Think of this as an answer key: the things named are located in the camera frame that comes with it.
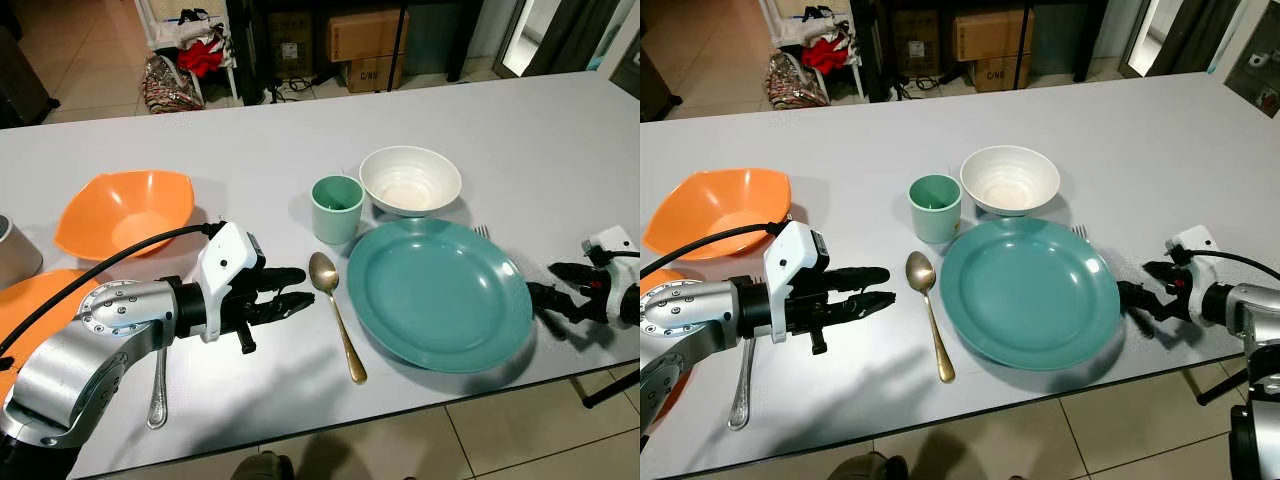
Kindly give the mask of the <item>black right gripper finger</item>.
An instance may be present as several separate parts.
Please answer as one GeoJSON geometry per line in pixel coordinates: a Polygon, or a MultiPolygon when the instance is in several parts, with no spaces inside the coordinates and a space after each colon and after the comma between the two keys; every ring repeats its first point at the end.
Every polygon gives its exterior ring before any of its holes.
{"type": "Polygon", "coordinates": [[[570,294],[558,291],[553,285],[543,285],[535,282],[526,283],[531,305],[538,312],[556,312],[564,316],[570,323],[581,323],[586,316],[584,311],[573,303],[570,294]]]}
{"type": "Polygon", "coordinates": [[[1170,308],[1160,303],[1156,293],[1140,284],[1117,282],[1121,308],[1135,324],[1142,337],[1155,337],[1152,321],[1162,323],[1172,316],[1170,308]]]}
{"type": "Polygon", "coordinates": [[[600,285],[600,270],[577,262],[553,262],[548,270],[558,279],[573,288],[598,288],[600,285]]]}
{"type": "Polygon", "coordinates": [[[1190,288],[1190,273],[1175,262],[1148,261],[1142,269],[1164,284],[1166,291],[1185,291],[1190,288]]]}

